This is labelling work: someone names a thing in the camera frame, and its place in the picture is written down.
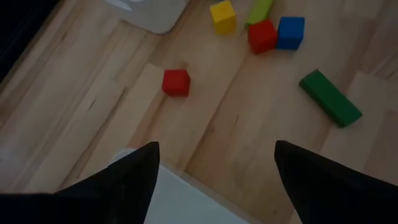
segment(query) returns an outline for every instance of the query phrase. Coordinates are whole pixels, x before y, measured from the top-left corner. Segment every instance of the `toy block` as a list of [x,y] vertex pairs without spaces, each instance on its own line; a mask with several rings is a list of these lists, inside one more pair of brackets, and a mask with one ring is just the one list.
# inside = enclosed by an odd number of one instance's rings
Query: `toy block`
[[300,86],[343,128],[362,117],[362,113],[319,70],[300,81]]
[[297,50],[304,38],[304,17],[282,17],[278,27],[278,49]]
[[272,0],[256,0],[246,20],[247,25],[253,25],[268,18]]
[[278,35],[270,20],[264,20],[249,26],[248,41],[254,54],[274,49]]
[[190,82],[186,70],[165,70],[162,89],[169,96],[188,96]]
[[236,15],[230,1],[221,1],[210,6],[217,34],[229,34],[235,30]]

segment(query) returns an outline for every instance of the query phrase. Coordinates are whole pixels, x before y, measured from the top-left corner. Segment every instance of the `yellow cube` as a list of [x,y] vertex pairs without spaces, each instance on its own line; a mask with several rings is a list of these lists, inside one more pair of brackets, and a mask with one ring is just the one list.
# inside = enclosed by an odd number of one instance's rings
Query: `yellow cube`
[[236,16],[230,1],[222,1],[210,6],[214,28],[217,34],[228,34],[236,27]]

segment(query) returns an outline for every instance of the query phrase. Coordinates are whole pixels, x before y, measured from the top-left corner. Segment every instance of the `red cube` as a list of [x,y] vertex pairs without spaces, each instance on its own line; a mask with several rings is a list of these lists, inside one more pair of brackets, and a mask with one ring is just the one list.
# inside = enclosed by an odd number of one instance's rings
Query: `red cube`
[[260,54],[274,49],[278,42],[278,33],[268,19],[249,27],[248,41],[254,54]]
[[169,96],[188,96],[190,82],[186,70],[165,70],[162,89]]

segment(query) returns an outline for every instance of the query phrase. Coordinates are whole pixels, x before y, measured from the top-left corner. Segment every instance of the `blue block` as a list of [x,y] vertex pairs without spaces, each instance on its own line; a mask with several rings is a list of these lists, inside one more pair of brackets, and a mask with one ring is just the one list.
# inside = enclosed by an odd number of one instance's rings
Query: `blue block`
[[297,50],[304,38],[304,17],[281,17],[278,27],[278,49]]

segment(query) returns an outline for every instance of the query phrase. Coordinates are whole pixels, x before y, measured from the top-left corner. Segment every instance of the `lime green block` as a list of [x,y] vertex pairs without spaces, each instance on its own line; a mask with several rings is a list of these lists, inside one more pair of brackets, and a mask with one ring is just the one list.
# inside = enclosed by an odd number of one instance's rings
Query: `lime green block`
[[343,128],[362,117],[362,113],[319,70],[300,81],[300,86]]
[[256,0],[246,23],[255,24],[268,18],[272,6],[272,0]]

